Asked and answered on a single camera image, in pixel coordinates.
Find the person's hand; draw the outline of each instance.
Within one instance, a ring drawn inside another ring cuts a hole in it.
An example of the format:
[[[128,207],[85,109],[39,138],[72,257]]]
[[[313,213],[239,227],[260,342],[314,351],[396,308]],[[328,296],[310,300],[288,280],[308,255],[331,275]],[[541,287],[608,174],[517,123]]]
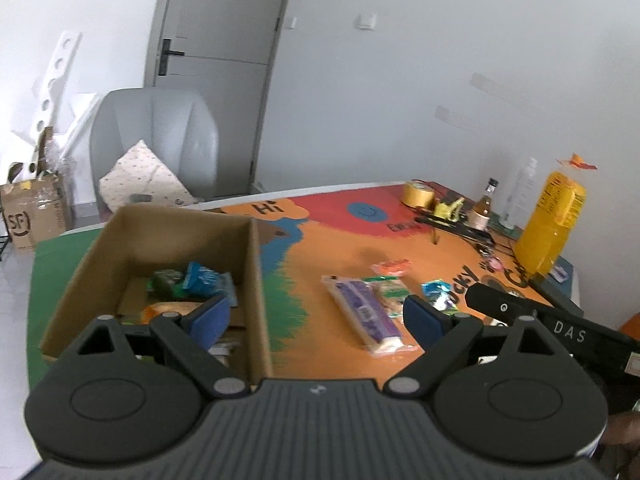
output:
[[[628,452],[625,478],[640,480],[640,412],[611,415],[600,444],[623,447]]]

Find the floor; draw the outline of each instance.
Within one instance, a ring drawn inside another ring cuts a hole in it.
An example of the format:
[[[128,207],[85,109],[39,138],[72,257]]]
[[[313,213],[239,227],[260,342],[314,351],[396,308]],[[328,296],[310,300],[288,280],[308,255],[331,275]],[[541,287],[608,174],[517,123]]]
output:
[[[24,352],[33,253],[10,244],[0,262],[0,480],[20,478],[38,453],[22,419],[28,382]]]

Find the patterned pillow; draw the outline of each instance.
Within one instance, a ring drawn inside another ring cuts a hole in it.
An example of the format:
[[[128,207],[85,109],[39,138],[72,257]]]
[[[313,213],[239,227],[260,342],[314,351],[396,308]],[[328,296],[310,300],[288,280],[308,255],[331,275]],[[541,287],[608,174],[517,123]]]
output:
[[[100,179],[98,190],[114,213],[131,202],[174,206],[197,202],[144,140],[118,159],[113,169]]]

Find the white bottle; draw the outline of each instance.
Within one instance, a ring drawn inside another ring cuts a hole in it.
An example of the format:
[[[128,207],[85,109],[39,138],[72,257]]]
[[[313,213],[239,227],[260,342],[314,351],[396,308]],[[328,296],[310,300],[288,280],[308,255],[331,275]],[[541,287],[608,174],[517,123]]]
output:
[[[518,172],[516,182],[504,206],[504,212],[500,215],[500,224],[507,229],[513,229],[516,226],[516,222],[525,220],[520,217],[533,188],[533,178],[536,176],[537,165],[537,160],[530,158],[529,163]]]

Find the light switch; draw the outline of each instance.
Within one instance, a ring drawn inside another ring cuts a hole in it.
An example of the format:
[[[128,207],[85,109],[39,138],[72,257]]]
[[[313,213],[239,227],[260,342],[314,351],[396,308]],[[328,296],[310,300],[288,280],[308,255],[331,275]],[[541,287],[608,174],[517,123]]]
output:
[[[368,14],[360,14],[356,21],[356,27],[361,30],[376,30],[376,22],[378,16],[374,12]]]

